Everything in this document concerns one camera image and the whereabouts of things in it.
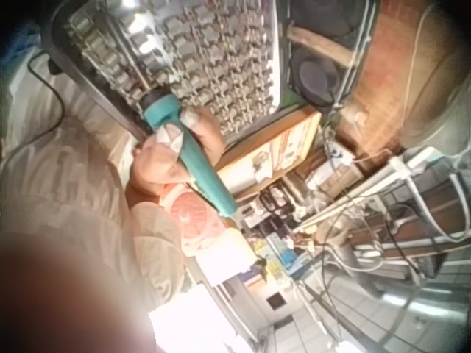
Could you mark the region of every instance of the black speaker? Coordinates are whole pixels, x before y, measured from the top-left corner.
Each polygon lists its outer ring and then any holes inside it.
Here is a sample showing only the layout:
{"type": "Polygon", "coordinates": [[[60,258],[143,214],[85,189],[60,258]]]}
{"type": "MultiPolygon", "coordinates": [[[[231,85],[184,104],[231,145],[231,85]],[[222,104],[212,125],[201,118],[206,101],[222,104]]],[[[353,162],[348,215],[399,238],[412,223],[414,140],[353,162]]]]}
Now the black speaker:
{"type": "Polygon", "coordinates": [[[340,107],[356,86],[378,10],[377,0],[291,1],[293,26],[332,40],[355,56],[353,65],[347,67],[291,42],[291,88],[322,113],[340,107]]]}

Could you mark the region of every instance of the beige shirt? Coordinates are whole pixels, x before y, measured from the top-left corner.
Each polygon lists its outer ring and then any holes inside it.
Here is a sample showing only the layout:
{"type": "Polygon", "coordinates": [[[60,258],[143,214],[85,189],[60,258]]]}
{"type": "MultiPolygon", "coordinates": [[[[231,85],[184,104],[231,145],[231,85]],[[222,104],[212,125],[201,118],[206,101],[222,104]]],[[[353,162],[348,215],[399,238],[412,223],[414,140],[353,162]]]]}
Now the beige shirt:
{"type": "MultiPolygon", "coordinates": [[[[183,282],[179,229],[153,203],[127,206],[121,179],[129,173],[129,156],[123,161],[130,134],[65,74],[51,78],[46,57],[33,68],[60,92],[67,115],[59,129],[20,150],[2,171],[2,232],[48,236],[82,249],[128,282],[149,311],[155,309],[183,282]]],[[[59,115],[56,98],[36,78],[26,72],[18,81],[4,140],[10,149],[59,115]]]]}

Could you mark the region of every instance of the hand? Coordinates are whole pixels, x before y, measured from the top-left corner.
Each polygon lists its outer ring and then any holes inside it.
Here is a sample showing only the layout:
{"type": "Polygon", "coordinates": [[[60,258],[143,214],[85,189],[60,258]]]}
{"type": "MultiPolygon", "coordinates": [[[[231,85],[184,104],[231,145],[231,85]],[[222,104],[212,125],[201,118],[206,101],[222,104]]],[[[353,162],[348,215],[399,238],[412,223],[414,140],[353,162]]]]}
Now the hand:
{"type": "MultiPolygon", "coordinates": [[[[215,165],[224,152],[225,142],[210,110],[186,108],[180,120],[193,132],[210,163],[215,165]]],[[[178,127],[170,122],[162,125],[142,147],[133,151],[132,185],[147,194],[158,195],[163,184],[190,181],[190,174],[178,160],[182,144],[183,133],[178,127]]]]}

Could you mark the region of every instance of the person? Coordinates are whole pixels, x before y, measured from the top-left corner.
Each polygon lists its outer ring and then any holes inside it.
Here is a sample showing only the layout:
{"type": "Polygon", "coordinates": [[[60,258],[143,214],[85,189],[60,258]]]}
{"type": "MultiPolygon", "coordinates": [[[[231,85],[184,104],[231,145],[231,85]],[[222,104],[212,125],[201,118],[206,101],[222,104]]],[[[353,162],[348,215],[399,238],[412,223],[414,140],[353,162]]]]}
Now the person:
{"type": "MultiPolygon", "coordinates": [[[[28,99],[10,117],[38,103],[21,122],[31,129],[41,113],[50,124],[55,107],[38,108],[51,93],[30,79],[21,83],[28,99]]],[[[1,170],[2,335],[28,352],[155,352],[144,314],[168,302],[184,275],[180,231],[158,206],[165,184],[191,178],[178,160],[182,131],[164,124],[135,147],[124,188],[115,157],[133,143],[130,134],[68,77],[49,79],[68,101],[67,116],[1,170]]],[[[215,117],[189,107],[180,119],[216,164],[224,139],[215,117]]]]}

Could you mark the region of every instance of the sleeve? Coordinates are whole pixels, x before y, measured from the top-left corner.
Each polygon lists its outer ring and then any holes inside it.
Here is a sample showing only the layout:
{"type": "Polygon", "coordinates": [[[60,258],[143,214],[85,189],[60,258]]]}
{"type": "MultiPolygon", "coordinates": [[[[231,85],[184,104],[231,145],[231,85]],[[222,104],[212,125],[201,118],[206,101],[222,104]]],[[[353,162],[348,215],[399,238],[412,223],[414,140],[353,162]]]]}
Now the sleeve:
{"type": "Polygon", "coordinates": [[[163,302],[183,285],[185,258],[181,232],[170,217],[152,202],[131,209],[135,222],[134,246],[141,274],[163,302]]]}

